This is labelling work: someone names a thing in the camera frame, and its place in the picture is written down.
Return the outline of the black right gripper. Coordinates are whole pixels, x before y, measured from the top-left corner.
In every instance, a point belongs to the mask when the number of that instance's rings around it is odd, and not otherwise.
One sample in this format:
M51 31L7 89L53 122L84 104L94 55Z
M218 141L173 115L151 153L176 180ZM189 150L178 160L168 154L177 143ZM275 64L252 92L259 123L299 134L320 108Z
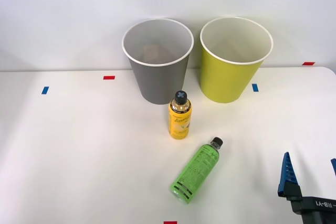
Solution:
M331 164L336 174L335 158ZM292 211L301 216L303 224L335 224L335 200L302 196L289 152L282 160L278 196L291 201Z

